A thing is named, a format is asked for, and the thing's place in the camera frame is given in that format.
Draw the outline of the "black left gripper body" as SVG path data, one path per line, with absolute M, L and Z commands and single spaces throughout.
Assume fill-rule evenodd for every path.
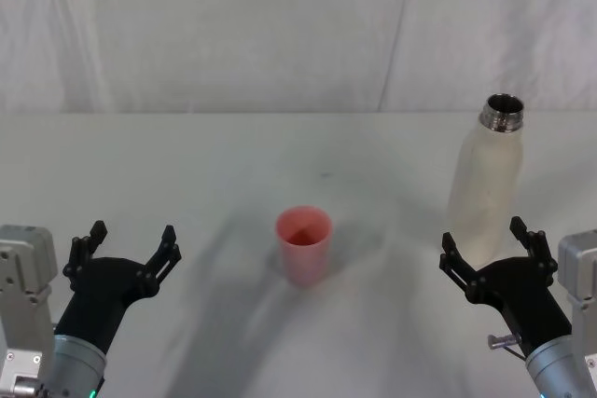
M 156 295 L 156 276 L 124 258 L 102 257 L 67 264 L 63 275 L 73 295 L 54 334 L 71 336 L 107 353 L 124 315 L 134 302 Z

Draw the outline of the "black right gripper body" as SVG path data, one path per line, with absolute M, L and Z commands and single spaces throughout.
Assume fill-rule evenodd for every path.
M 473 269 L 468 279 L 468 301 L 496 309 L 525 357 L 572 327 L 549 287 L 557 262 L 550 256 L 510 257 Z

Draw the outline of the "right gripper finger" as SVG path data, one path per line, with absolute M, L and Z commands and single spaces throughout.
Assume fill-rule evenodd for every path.
M 551 254 L 545 231 L 529 230 L 519 216 L 511 218 L 509 230 L 528 256 L 534 259 L 538 272 L 545 277 L 546 285 L 552 285 L 558 264 Z
M 479 302 L 479 274 L 461 256 L 450 232 L 442 235 L 439 268 L 464 292 L 472 304 Z

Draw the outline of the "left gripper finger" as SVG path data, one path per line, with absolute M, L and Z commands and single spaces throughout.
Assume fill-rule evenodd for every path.
M 174 227 L 168 225 L 164 228 L 157 251 L 136 274 L 139 296 L 155 296 L 160 290 L 160 284 L 181 259 Z
M 73 237 L 69 259 L 62 270 L 73 292 L 102 292 L 107 287 L 108 259 L 93 257 L 106 236 L 104 221 L 97 220 L 88 236 Z

